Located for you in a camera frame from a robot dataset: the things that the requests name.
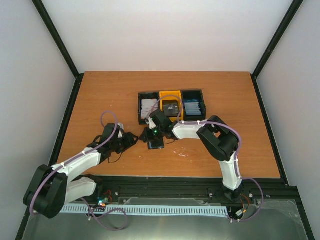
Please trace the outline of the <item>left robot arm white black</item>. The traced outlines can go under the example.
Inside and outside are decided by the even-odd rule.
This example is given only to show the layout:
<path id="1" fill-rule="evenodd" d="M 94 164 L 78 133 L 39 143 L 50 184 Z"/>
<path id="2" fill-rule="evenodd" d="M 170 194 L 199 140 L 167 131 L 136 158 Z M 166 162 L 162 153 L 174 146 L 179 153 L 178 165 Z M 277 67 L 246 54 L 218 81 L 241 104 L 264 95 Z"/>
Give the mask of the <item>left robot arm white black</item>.
<path id="1" fill-rule="evenodd" d="M 107 124 L 103 133 L 77 155 L 59 164 L 39 166 L 23 197 L 23 204 L 31 213 L 52 219 L 65 205 L 82 197 L 95 202 L 101 200 L 104 188 L 99 185 L 99 179 L 83 173 L 108 160 L 112 153 L 122 155 L 138 140 L 132 132 L 124 131 L 123 124 Z"/>

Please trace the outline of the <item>dark card stack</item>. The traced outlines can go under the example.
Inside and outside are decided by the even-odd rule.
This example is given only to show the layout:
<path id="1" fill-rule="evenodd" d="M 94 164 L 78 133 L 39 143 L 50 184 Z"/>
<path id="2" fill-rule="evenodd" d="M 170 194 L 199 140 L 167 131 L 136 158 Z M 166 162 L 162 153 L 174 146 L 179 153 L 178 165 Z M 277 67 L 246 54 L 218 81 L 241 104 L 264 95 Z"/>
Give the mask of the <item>dark card stack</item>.
<path id="1" fill-rule="evenodd" d="M 179 103 L 177 100 L 164 100 L 162 102 L 162 111 L 168 118 L 177 117 L 180 112 Z"/>

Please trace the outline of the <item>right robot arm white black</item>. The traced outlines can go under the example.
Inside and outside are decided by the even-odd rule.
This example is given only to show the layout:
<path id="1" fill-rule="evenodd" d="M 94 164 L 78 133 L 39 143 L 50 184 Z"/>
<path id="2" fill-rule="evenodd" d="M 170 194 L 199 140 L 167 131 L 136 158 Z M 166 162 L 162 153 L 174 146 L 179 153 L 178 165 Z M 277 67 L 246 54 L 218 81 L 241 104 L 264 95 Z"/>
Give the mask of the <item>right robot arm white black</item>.
<path id="1" fill-rule="evenodd" d="M 231 202 L 240 198 L 243 184 L 238 154 L 242 139 L 239 133 L 226 125 L 220 117 L 213 115 L 205 120 L 171 121 L 164 112 L 157 109 L 147 118 L 147 127 L 139 139 L 145 143 L 152 143 L 163 138 L 174 141 L 200 140 L 209 154 L 219 162 L 225 197 Z"/>

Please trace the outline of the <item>black leather card holder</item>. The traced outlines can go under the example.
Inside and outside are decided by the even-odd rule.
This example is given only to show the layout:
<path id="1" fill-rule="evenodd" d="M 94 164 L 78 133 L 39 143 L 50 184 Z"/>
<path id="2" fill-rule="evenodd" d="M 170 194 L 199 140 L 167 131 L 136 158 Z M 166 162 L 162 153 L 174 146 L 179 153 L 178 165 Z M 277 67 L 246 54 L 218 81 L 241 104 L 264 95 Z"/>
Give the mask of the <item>black leather card holder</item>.
<path id="1" fill-rule="evenodd" d="M 152 140 L 147 143 L 148 150 L 159 150 L 165 147 L 163 138 Z"/>

